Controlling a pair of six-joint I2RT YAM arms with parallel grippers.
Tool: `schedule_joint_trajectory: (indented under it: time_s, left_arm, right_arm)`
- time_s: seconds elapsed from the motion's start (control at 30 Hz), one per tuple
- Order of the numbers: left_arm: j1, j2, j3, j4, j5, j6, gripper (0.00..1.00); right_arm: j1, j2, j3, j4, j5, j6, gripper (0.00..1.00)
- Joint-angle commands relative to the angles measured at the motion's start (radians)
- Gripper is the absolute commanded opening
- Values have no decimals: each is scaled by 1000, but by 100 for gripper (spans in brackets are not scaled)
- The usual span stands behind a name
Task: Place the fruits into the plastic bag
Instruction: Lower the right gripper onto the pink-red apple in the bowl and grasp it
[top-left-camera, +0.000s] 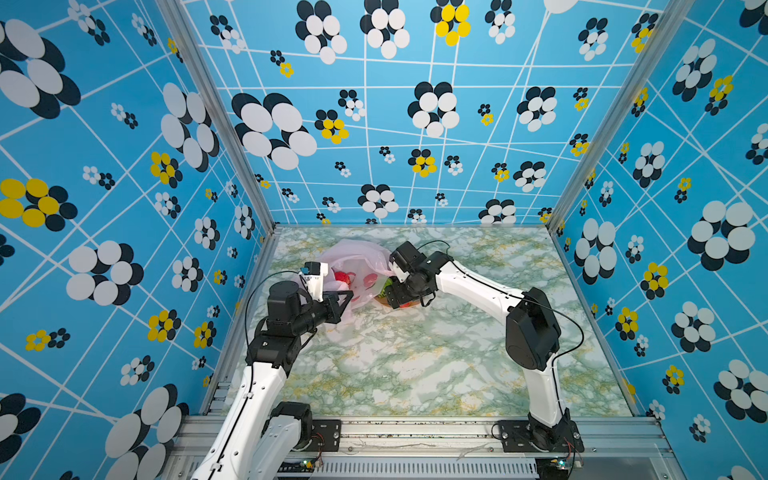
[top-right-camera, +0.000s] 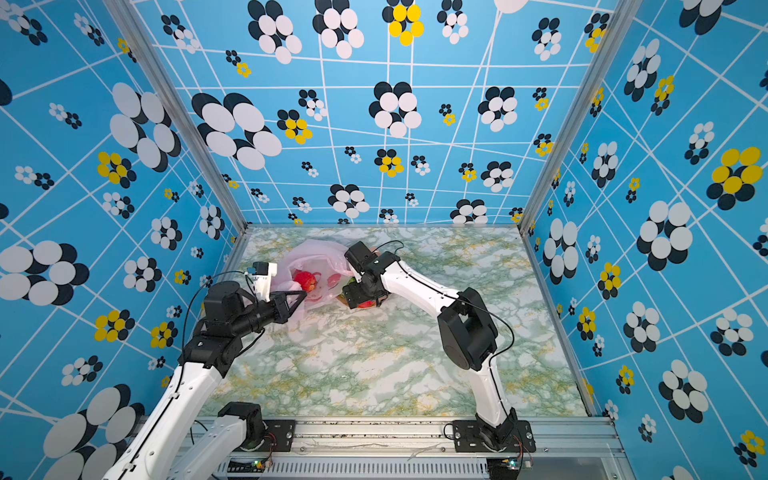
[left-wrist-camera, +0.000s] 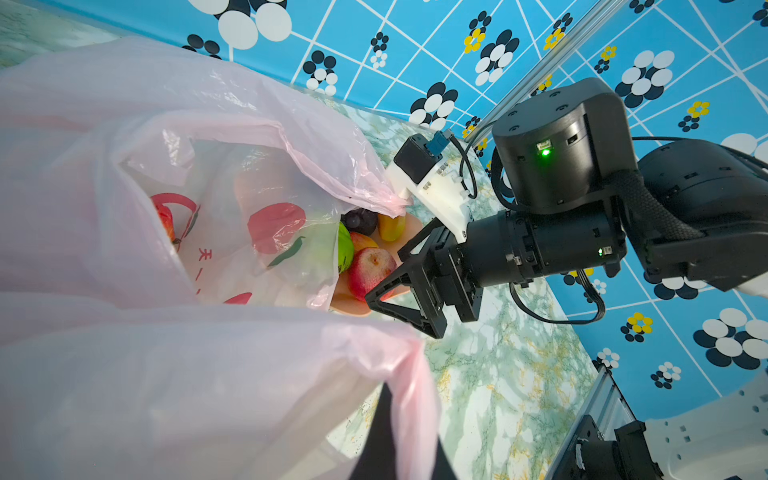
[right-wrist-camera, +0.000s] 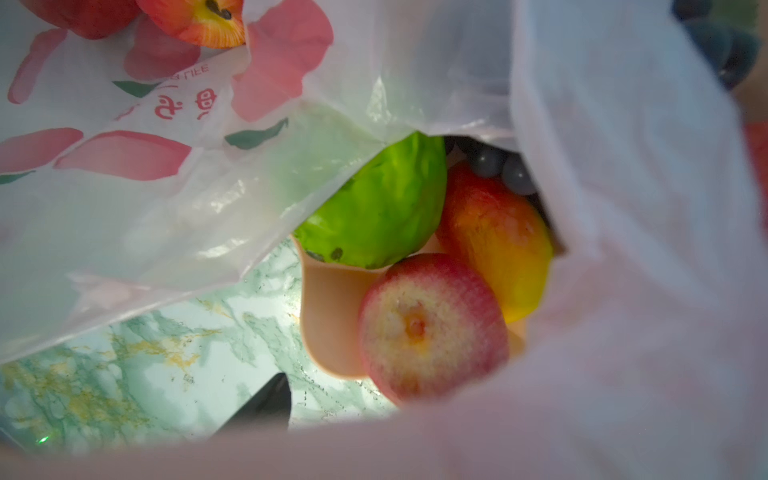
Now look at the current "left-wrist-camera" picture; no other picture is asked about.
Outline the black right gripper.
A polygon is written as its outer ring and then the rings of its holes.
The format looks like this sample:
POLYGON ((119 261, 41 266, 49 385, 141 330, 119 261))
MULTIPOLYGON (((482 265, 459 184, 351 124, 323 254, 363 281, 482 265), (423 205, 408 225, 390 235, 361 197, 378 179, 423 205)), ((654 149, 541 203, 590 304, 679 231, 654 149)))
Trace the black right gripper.
POLYGON ((406 262, 366 294, 367 305, 433 339, 445 335, 444 306, 452 306, 463 323, 478 321, 483 288, 475 285, 462 247, 454 234, 438 218, 433 218, 398 250, 399 259, 406 262), (418 260, 406 261, 423 241, 424 266, 418 260), (414 296, 417 308, 385 299, 399 287, 405 287, 414 296))

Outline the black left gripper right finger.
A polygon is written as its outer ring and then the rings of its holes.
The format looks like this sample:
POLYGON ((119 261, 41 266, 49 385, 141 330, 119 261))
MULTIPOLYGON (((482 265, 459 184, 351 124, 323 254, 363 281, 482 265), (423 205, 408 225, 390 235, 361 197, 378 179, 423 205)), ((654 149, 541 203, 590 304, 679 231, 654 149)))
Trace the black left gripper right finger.
POLYGON ((441 441, 438 441, 436 449, 433 480, 456 480, 457 477, 445 454, 441 441))

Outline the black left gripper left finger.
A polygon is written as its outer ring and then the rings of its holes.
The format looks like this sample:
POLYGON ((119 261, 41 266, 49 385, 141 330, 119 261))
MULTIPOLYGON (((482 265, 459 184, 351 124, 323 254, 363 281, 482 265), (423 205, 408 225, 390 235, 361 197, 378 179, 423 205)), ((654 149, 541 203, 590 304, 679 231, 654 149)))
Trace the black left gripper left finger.
POLYGON ((350 480, 395 480, 396 451, 392 430, 392 393, 382 386, 367 440, 350 480))

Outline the small red apple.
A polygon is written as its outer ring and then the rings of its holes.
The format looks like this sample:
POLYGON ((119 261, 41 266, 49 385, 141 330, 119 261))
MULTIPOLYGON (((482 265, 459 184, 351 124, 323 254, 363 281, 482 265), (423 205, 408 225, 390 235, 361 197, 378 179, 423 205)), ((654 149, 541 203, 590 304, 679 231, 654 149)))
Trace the small red apple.
POLYGON ((366 295, 396 268, 396 260, 387 250, 373 247, 360 250, 347 270, 351 295, 364 301, 366 295))

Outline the dark purple grape bunch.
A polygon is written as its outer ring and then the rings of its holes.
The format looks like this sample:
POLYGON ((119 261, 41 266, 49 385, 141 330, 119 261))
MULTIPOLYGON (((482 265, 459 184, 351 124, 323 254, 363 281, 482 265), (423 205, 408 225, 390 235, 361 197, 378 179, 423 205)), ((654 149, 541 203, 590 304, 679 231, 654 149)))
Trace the dark purple grape bunch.
POLYGON ((371 236, 378 228, 378 214, 363 208, 343 214, 341 220, 349 232, 366 236, 371 236))

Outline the pink printed plastic bag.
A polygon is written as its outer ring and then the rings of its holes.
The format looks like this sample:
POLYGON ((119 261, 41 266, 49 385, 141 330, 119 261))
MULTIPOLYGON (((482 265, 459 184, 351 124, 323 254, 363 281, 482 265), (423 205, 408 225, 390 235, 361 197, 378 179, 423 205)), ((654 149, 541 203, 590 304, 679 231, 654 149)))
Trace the pink printed plastic bag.
POLYGON ((406 208, 360 129, 237 64, 123 38, 4 69, 2 477, 346 479, 327 434, 387 384, 396 477, 430 478, 423 338, 329 309, 354 207, 406 208))

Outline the large red apple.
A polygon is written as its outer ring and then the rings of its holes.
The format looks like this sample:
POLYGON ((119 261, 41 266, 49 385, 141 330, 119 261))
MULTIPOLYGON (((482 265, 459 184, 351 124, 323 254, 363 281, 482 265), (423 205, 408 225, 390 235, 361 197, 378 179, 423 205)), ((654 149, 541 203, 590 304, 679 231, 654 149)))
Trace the large red apple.
POLYGON ((156 206, 158 217, 171 242, 176 240, 174 220, 171 210, 165 205, 156 206))

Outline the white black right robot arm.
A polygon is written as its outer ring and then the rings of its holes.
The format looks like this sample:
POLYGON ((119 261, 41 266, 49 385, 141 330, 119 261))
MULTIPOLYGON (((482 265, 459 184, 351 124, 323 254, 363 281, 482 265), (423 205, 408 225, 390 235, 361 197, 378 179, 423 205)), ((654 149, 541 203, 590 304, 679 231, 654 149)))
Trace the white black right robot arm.
MULTIPOLYGON (((502 210, 451 225, 443 214, 399 250, 400 266, 364 298, 435 339, 445 306, 464 322, 483 290, 551 274, 619 272, 634 250, 652 279, 767 293, 767 167, 704 140, 663 137, 634 153, 620 97, 595 78, 520 103, 492 125, 491 183, 502 210)), ((707 323, 711 355, 758 368, 736 392, 681 415, 601 432, 587 407, 552 479, 763 479, 767 475, 767 326, 707 323)))

